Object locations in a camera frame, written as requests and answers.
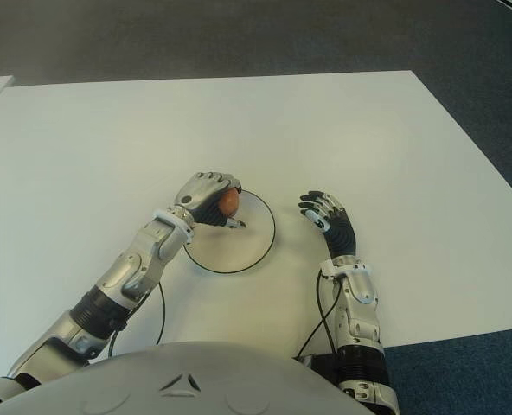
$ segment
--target robotic hand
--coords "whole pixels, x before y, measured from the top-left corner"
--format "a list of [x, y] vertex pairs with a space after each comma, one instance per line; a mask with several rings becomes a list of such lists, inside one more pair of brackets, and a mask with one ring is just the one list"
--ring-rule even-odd
[[356, 254], [356, 236], [346, 210], [333, 196], [310, 191], [300, 196], [301, 214], [311, 220], [325, 237], [333, 260]]
[[[231, 175], [215, 172], [196, 173], [179, 190], [176, 196], [176, 207], [186, 209], [195, 222], [220, 227], [232, 226], [234, 220], [227, 214], [234, 213], [236, 210], [235, 196], [237, 196], [238, 206], [240, 191], [240, 182]], [[232, 199], [230, 201], [233, 203], [232, 207], [224, 206], [224, 196]]]
[[231, 175], [195, 174], [174, 204], [157, 210], [96, 285], [0, 378], [0, 402], [88, 365], [158, 285], [177, 251], [192, 240], [195, 223], [244, 225], [229, 218], [240, 191], [240, 182]]
[[[326, 278], [338, 283], [333, 290], [336, 347], [330, 339], [336, 357], [337, 385], [377, 414], [399, 415], [375, 312], [379, 298], [371, 283], [369, 266], [356, 257], [356, 237], [346, 209], [324, 192], [310, 191], [300, 199], [301, 214], [323, 234], [331, 256], [322, 262], [318, 282]], [[319, 301], [318, 306], [323, 315]]]

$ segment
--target dark gray floor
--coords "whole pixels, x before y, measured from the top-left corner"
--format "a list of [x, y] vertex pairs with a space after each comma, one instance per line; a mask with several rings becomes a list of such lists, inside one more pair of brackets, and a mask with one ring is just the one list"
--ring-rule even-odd
[[[399, 69], [512, 186], [512, 11], [495, 0], [0, 0], [17, 85]], [[512, 331], [387, 358], [406, 415], [512, 413]]]

